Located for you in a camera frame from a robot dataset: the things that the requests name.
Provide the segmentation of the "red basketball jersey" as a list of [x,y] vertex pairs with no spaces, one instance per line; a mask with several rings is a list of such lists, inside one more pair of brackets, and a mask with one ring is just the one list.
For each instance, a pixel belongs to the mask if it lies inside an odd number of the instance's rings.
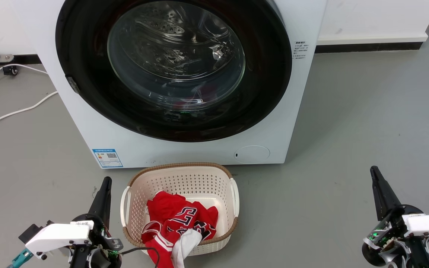
[[150,222],[145,225],[141,239],[157,268],[174,268],[172,248],[189,229],[201,233],[202,241],[216,235],[218,209],[205,208],[200,202],[189,202],[181,195],[159,191],[147,202]]

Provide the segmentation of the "white front-load washing machine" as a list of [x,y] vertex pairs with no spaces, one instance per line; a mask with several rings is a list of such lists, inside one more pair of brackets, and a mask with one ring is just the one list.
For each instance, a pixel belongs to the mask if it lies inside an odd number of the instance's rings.
[[269,149],[270,156],[264,163],[285,162],[327,0],[267,1],[274,3],[281,15],[291,44],[291,56],[296,41],[309,43],[308,55],[305,59],[292,60],[287,90],[265,119],[236,135],[194,143],[160,140],[121,127],[72,90],[55,45],[57,19],[65,0],[10,0],[10,3],[92,155],[92,149],[115,149],[124,168],[144,168],[180,162],[243,164],[235,160],[234,153],[250,145]]

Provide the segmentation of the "white printed spec sticker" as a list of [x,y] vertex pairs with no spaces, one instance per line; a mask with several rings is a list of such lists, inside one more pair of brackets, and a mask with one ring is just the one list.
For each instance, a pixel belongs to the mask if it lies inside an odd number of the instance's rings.
[[301,60],[305,59],[308,55],[309,43],[306,41],[296,41],[292,50],[292,59]]

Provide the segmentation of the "blue energy label sticker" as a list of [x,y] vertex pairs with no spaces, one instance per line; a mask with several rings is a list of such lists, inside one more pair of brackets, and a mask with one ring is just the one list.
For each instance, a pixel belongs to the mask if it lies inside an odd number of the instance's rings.
[[102,169],[124,168],[115,149],[92,149],[92,152]]

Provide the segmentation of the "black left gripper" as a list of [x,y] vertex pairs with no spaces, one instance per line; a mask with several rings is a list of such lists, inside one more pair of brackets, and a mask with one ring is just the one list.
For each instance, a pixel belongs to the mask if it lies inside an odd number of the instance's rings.
[[109,234],[109,214],[112,201],[112,178],[105,177],[96,193],[89,212],[75,217],[75,221],[92,220],[94,229],[90,232],[90,245],[73,247],[71,268],[121,268],[121,256],[114,253],[114,238]]

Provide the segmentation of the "cream perforated laundry basket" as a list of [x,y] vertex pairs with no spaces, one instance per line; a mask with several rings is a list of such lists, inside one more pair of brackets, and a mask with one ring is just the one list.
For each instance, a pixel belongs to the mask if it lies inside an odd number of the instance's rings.
[[172,163],[141,170],[121,196],[120,218],[126,239],[135,247],[144,246],[142,230],[149,222],[147,201],[159,191],[184,196],[206,208],[215,206],[219,216],[216,235],[202,241],[190,256],[220,251],[229,242],[238,224],[240,198],[232,174],[217,163]]

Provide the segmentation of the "white cloth garment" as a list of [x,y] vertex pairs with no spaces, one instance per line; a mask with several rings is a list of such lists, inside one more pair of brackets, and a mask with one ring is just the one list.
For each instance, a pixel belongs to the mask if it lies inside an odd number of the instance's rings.
[[189,229],[180,236],[172,248],[171,258],[174,268],[185,268],[184,260],[199,245],[202,238],[201,233],[194,229]]

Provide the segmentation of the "black round glass washer door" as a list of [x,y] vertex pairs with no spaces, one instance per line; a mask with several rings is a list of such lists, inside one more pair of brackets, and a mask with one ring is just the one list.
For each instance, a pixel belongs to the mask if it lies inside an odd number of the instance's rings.
[[55,45],[92,108],[171,142],[255,126],[292,71],[287,30],[267,0],[65,0]]

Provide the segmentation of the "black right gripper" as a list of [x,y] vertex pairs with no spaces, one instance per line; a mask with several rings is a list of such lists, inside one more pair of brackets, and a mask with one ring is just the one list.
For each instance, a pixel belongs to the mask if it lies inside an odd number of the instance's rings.
[[364,238],[364,259],[376,267],[429,267],[429,233],[417,236],[424,254],[415,264],[412,245],[407,244],[403,216],[418,215],[419,209],[401,205],[377,166],[371,166],[372,190],[379,224]]

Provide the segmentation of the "round white filter cover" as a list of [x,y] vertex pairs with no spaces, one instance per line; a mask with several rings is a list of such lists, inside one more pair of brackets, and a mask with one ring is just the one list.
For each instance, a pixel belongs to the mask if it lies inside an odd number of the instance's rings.
[[269,149],[258,145],[244,146],[234,153],[235,160],[247,165],[264,163],[269,156]]

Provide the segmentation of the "black wall baseboard strip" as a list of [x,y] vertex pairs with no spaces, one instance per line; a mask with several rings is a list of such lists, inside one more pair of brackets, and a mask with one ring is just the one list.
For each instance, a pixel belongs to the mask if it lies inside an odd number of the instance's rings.
[[415,51],[422,47],[422,41],[382,44],[338,44],[317,45],[315,53],[351,53],[370,51]]

